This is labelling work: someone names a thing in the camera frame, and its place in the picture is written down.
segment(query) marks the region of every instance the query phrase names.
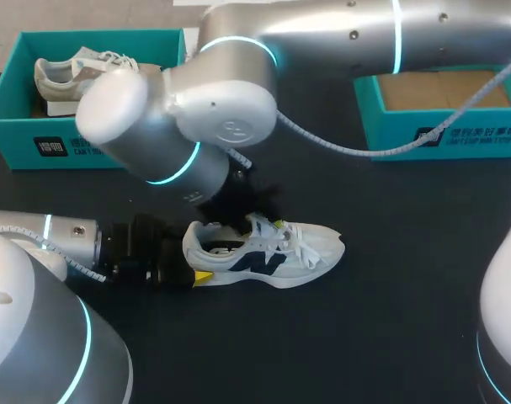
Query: box logo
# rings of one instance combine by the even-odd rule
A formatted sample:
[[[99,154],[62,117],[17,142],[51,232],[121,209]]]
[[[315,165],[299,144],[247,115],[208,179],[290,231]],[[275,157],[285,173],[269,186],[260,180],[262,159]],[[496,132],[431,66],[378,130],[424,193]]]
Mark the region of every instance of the box logo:
[[[64,142],[58,136],[35,137],[34,138],[38,153],[42,157],[66,157],[68,150]]]
[[[416,135],[414,136],[414,140],[417,141],[420,137],[424,137],[433,129],[434,128],[418,128],[418,130],[416,130]],[[444,132],[446,132],[446,129],[444,129],[442,132],[440,132],[438,139],[436,139],[435,141],[428,141],[427,143],[422,145],[422,147],[438,147],[438,145],[442,141],[442,136],[444,135]]]

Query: new balance logo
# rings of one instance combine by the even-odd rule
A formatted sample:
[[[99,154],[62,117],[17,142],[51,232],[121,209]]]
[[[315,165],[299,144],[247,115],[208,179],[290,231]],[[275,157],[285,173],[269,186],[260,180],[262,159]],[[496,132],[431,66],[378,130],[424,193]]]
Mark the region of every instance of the new balance logo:
[[[245,254],[240,261],[235,263],[229,270],[242,272],[251,269],[256,274],[273,275],[275,270],[285,262],[287,257],[284,254],[274,254],[266,263],[266,252],[253,251]]]

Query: shoe sole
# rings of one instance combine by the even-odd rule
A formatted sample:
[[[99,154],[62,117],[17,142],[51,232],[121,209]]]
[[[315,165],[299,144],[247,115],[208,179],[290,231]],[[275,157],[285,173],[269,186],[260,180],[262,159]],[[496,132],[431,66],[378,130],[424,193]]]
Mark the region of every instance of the shoe sole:
[[[45,113],[47,116],[75,115],[79,101],[47,101]]]
[[[312,282],[313,280],[320,278],[327,272],[333,269],[341,260],[337,261],[334,265],[329,266],[323,271],[315,272],[310,275],[301,276],[300,278],[277,278],[275,276],[257,274],[250,271],[243,272],[214,272],[212,279],[203,283],[201,286],[224,286],[226,284],[235,284],[243,280],[260,280],[265,282],[277,289],[289,289],[295,288]]]

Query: beige sneaker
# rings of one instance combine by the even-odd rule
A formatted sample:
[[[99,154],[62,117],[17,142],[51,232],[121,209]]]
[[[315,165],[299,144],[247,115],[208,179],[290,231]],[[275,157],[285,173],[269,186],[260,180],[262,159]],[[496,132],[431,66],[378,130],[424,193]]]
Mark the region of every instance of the beige sneaker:
[[[158,65],[138,64],[128,56],[110,51],[100,53],[85,47],[67,61],[37,60],[35,83],[45,100],[45,112],[49,116],[74,115],[81,97],[94,80],[105,72],[121,68],[145,73],[160,71]]]

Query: shoe box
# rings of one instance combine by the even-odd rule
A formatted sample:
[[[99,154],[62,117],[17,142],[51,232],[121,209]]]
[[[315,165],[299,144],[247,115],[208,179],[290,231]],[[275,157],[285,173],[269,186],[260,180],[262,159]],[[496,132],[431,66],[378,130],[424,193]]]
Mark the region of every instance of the shoe box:
[[[502,68],[463,66],[356,79],[354,89],[369,149],[392,149],[415,141],[449,118]],[[511,157],[511,76],[437,140],[375,160],[485,157]]]
[[[161,68],[184,63],[186,55],[181,29],[20,33],[0,77],[0,152],[12,170],[120,168],[77,133],[73,116],[48,117],[36,90],[37,59],[65,61],[82,46]]]

